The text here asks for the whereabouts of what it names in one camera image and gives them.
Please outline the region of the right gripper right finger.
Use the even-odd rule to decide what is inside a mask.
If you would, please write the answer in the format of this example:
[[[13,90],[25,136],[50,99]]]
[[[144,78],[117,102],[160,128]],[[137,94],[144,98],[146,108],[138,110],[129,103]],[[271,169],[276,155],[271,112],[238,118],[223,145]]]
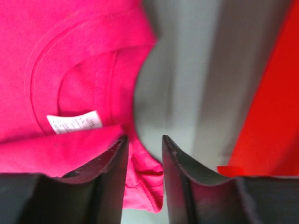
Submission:
[[[171,224],[296,224],[299,181],[227,178],[185,153],[167,135],[162,154]]]

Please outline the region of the pink t-shirt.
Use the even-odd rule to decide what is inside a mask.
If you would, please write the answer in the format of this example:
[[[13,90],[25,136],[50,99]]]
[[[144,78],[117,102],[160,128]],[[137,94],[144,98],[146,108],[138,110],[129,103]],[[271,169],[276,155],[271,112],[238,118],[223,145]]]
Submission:
[[[123,208],[159,212],[163,168],[135,130],[156,39],[139,0],[0,3],[0,171],[62,177],[129,138]]]

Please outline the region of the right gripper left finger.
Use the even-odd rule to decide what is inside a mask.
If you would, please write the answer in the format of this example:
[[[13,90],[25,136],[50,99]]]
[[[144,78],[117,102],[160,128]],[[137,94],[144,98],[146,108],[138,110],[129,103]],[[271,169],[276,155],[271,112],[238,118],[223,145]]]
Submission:
[[[58,178],[1,174],[3,224],[118,224],[128,163],[128,138]]]

